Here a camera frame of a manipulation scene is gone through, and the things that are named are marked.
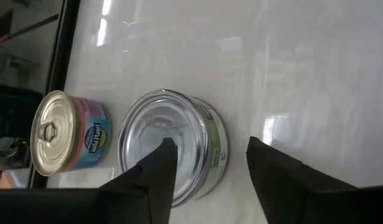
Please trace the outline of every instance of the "can label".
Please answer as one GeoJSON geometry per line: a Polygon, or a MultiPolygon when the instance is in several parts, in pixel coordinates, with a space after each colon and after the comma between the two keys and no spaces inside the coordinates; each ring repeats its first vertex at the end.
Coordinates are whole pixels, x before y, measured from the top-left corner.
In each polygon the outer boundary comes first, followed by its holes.
{"type": "Polygon", "coordinates": [[[109,122],[101,104],[73,98],[78,114],[80,135],[69,169],[84,169],[98,164],[105,155],[110,136],[109,122]]]}
{"type": "Polygon", "coordinates": [[[206,181],[196,198],[204,196],[219,182],[227,164],[228,145],[223,124],[216,112],[204,102],[198,102],[204,110],[209,125],[209,145],[212,151],[210,169],[206,181]]]}

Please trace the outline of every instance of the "metal lid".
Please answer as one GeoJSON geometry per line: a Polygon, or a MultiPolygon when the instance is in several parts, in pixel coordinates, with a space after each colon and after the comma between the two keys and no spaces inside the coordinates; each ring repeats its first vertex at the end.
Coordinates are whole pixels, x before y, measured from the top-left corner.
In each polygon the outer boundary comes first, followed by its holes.
{"type": "Polygon", "coordinates": [[[178,162],[173,206],[183,203],[207,174],[207,130],[198,107],[186,96],[156,90],[142,96],[123,122],[118,141],[122,171],[132,168],[164,138],[177,145],[178,162]]]}
{"type": "Polygon", "coordinates": [[[40,103],[31,132],[31,155],[36,170],[50,176],[59,171],[75,140],[75,109],[61,91],[49,93],[40,103]]]}

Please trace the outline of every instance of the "black machine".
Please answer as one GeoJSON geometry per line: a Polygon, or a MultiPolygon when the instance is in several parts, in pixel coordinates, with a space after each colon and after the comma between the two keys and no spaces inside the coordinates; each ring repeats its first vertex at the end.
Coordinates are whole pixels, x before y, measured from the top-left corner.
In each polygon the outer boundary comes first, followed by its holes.
{"type": "Polygon", "coordinates": [[[43,95],[0,84],[0,138],[31,136],[32,122],[43,95]]]}
{"type": "Polygon", "coordinates": [[[172,139],[98,189],[0,190],[0,223],[169,222],[177,169],[172,139]]]}
{"type": "Polygon", "coordinates": [[[351,186],[255,137],[247,160],[269,224],[383,223],[383,187],[351,186]]]}
{"type": "MultiPolygon", "coordinates": [[[[383,223],[383,187],[353,187],[254,137],[247,160],[269,224],[383,223]]],[[[98,189],[0,190],[0,223],[168,223],[176,169],[177,146],[163,139],[98,189]]]]}

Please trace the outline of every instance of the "metal rim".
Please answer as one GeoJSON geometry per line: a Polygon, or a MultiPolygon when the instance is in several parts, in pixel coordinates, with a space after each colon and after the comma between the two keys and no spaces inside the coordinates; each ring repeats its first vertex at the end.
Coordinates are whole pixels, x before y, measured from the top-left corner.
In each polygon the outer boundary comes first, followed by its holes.
{"type": "Polygon", "coordinates": [[[192,182],[190,186],[184,191],[183,194],[180,196],[173,198],[173,207],[180,205],[184,203],[185,201],[189,200],[195,193],[196,189],[199,188],[203,184],[204,179],[206,178],[206,175],[208,173],[208,170],[206,169],[207,164],[207,158],[209,158],[209,146],[208,146],[208,131],[206,128],[206,119],[203,116],[203,113],[200,111],[200,109],[197,107],[197,105],[190,100],[188,97],[184,96],[181,93],[177,93],[172,90],[156,90],[152,91],[150,93],[147,93],[146,95],[142,96],[138,101],[131,107],[128,114],[126,115],[125,119],[123,120],[123,124],[121,127],[121,132],[119,135],[118,140],[118,162],[121,167],[121,171],[125,172],[130,167],[127,167],[126,165],[126,150],[128,150],[125,146],[125,141],[128,139],[129,134],[129,127],[131,124],[135,121],[136,116],[141,112],[141,110],[159,100],[162,97],[168,97],[172,100],[175,100],[182,105],[186,106],[188,112],[191,113],[191,116],[193,119],[195,119],[195,122],[198,124],[198,130],[197,130],[197,164],[196,164],[196,171],[195,174],[192,176],[192,182]]]}
{"type": "Polygon", "coordinates": [[[213,191],[216,186],[219,184],[219,182],[223,179],[223,176],[224,176],[224,173],[226,172],[227,170],[227,165],[229,163],[229,157],[230,157],[230,141],[229,141],[229,138],[228,138],[228,132],[227,132],[227,128],[225,127],[225,124],[223,122],[223,118],[221,117],[221,115],[215,110],[215,108],[211,107],[210,104],[208,104],[207,102],[205,102],[204,100],[201,100],[199,98],[195,98],[197,101],[199,101],[200,104],[202,104],[203,107],[209,109],[209,112],[211,114],[213,114],[214,116],[217,117],[218,119],[218,122],[220,123],[220,125],[217,124],[217,121],[214,120],[215,122],[215,125],[217,127],[217,130],[219,132],[219,136],[220,136],[220,141],[222,142],[225,142],[225,148],[223,147],[223,144],[221,144],[221,149],[225,149],[226,151],[226,160],[225,160],[225,165],[224,165],[224,169],[223,169],[223,172],[222,174],[220,175],[220,177],[216,180],[215,184],[206,192],[203,192],[201,193],[201,191],[196,191],[195,192],[195,199],[199,199],[199,198],[202,198],[203,196],[209,194],[209,192],[213,191]]]}
{"type": "Polygon", "coordinates": [[[72,145],[75,141],[75,138],[76,138],[76,134],[74,133],[76,130],[76,127],[77,127],[76,126],[77,125],[77,123],[76,123],[76,112],[75,112],[75,108],[72,104],[70,97],[62,91],[56,90],[56,91],[50,92],[48,95],[45,96],[45,98],[40,103],[40,105],[36,111],[34,120],[32,122],[32,129],[31,129],[31,158],[32,158],[32,161],[34,163],[34,167],[38,171],[38,173],[40,173],[41,175],[46,176],[46,177],[51,176],[53,174],[56,174],[60,170],[64,169],[64,167],[66,166],[66,164],[68,164],[68,161],[70,160],[70,157],[72,155],[72,152],[70,152],[71,148],[68,148],[67,149],[68,152],[66,153],[66,156],[62,159],[62,162],[59,164],[59,166],[57,166],[57,168],[54,169],[53,171],[49,171],[49,170],[44,169],[43,164],[39,160],[39,148],[37,147],[37,143],[39,140],[36,138],[37,138],[37,129],[39,129],[38,126],[40,125],[39,124],[40,123],[40,121],[39,121],[40,116],[42,116],[42,114],[44,113],[46,106],[49,105],[48,102],[54,96],[57,96],[57,95],[61,96],[68,103],[69,111],[73,115],[73,121],[72,121],[73,131],[71,134],[71,138],[69,140],[69,145],[72,145]]]}

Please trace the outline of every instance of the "tuna can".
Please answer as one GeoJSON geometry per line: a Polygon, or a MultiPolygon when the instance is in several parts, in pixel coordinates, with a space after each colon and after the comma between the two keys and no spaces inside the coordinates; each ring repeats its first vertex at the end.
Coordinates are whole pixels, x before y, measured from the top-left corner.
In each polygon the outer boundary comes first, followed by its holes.
{"type": "Polygon", "coordinates": [[[93,167],[108,150],[110,135],[100,103],[53,91],[40,103],[32,124],[32,161],[44,176],[93,167]]]}
{"type": "Polygon", "coordinates": [[[172,207],[201,198],[221,179],[229,150],[222,120],[206,102],[171,90],[142,96],[130,109],[118,140],[122,172],[156,149],[164,138],[177,145],[172,207]]]}

